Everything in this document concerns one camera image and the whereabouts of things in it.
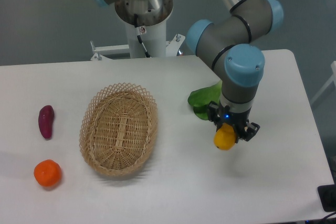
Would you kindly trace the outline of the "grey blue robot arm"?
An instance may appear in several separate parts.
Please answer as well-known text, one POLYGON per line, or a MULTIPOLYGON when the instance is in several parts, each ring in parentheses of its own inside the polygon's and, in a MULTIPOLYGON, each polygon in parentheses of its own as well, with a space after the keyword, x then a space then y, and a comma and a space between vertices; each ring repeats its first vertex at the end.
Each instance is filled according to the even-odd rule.
MULTIPOLYGON (((172 0, 95 0, 114 5, 127 29, 131 58, 165 57, 166 20, 172 0)), ((283 9, 277 0, 223 0, 230 17, 215 25, 202 19, 187 32, 186 44, 222 81, 219 101, 207 102, 208 119, 217 128, 227 124, 235 140, 249 141, 259 125, 249 113, 263 77, 265 57, 251 42, 277 29, 283 9)))

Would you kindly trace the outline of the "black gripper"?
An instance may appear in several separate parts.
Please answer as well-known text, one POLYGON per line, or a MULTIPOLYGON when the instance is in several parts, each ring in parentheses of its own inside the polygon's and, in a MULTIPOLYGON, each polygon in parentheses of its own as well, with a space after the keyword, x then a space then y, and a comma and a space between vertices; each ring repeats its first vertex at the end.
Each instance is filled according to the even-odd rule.
POLYGON ((260 125, 248 121, 249 110, 242 113, 231 112, 230 107, 227 105, 223 107, 214 101, 211 101, 206 109, 208 120, 216 126, 218 131, 222 125, 228 124, 233 127, 236 133, 236 141, 250 141, 259 131, 260 125))

